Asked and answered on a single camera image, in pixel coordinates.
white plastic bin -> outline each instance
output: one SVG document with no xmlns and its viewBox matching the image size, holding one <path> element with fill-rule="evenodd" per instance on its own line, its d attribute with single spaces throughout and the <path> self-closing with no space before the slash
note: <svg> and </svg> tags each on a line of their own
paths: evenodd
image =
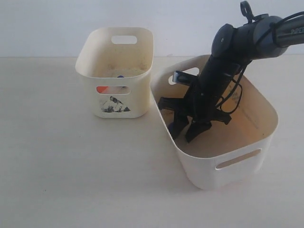
<svg viewBox="0 0 304 228">
<path fill-rule="evenodd" d="M 153 34 L 145 28 L 100 28 L 89 35 L 75 68 L 93 114 L 136 118 L 148 111 L 153 51 Z"/>
<path fill-rule="evenodd" d="M 151 89 L 155 104 L 160 97 L 183 97 L 188 87 L 170 83 L 176 70 L 187 71 L 198 68 L 201 72 L 209 55 L 199 56 L 166 68 L 155 75 Z M 187 143 L 185 131 L 172 143 L 189 180 L 198 188 L 212 190 L 228 183 L 241 180 L 258 171 L 278 125 L 278 115 L 272 105 L 246 79 L 241 79 L 243 95 L 239 108 L 231 115 L 228 125 L 213 122 L 212 128 L 192 142 Z M 231 90 L 229 85 L 225 94 Z M 238 101 L 239 91 L 223 106 L 232 110 Z M 159 112 L 164 127 L 173 122 L 173 112 Z"/>
</svg>

mountain graphic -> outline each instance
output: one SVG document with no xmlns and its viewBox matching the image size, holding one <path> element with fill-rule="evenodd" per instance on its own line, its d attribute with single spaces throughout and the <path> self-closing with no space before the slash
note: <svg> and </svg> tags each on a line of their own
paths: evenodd
<svg viewBox="0 0 304 228">
<path fill-rule="evenodd" d="M 126 105 L 113 96 L 110 96 L 110 98 L 106 101 L 101 101 L 100 107 L 105 113 L 122 113 L 130 111 Z"/>
</svg>

white wall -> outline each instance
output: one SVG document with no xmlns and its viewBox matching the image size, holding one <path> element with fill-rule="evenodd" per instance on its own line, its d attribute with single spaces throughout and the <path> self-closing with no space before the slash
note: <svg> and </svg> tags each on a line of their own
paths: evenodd
<svg viewBox="0 0 304 228">
<path fill-rule="evenodd" d="M 241 0 L 2 0 L 0 57 L 77 56 L 99 27 L 150 29 L 156 56 L 210 52 L 225 23 L 241 26 Z M 249 0 L 253 13 L 286 17 L 304 11 L 303 0 Z M 304 53 L 304 45 L 286 54 Z"/>
</svg>

white table surface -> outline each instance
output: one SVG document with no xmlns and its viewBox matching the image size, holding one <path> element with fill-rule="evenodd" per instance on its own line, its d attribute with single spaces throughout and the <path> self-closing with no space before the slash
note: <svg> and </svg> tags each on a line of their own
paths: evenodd
<svg viewBox="0 0 304 228">
<path fill-rule="evenodd" d="M 152 102 L 137 119 L 93 116 L 75 61 L 0 59 L 0 228 L 303 227 L 304 56 L 247 68 L 279 127 L 262 169 L 215 191 L 187 179 Z"/>
</svg>

large white bin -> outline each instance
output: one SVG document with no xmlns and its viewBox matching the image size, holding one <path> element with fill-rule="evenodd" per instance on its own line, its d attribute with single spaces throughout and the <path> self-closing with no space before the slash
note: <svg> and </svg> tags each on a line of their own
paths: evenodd
<svg viewBox="0 0 304 228">
<path fill-rule="evenodd" d="M 153 34 L 149 30 L 114 27 L 93 31 L 75 66 L 93 114 L 102 118 L 145 114 L 152 63 Z"/>
<path fill-rule="evenodd" d="M 163 69 L 151 81 L 157 105 L 160 97 L 183 97 L 187 86 L 170 83 L 176 70 L 198 68 L 201 72 L 209 55 L 199 56 Z M 243 95 L 239 108 L 231 115 L 228 125 L 213 122 L 212 128 L 187 143 L 185 131 L 172 143 L 189 180 L 198 188 L 212 190 L 241 180 L 258 171 L 278 125 L 278 115 L 272 105 L 243 76 Z M 225 94 L 231 90 L 232 83 Z M 232 110 L 239 91 L 225 103 L 224 111 Z M 164 127 L 173 121 L 173 112 L 159 112 Z"/>
</svg>

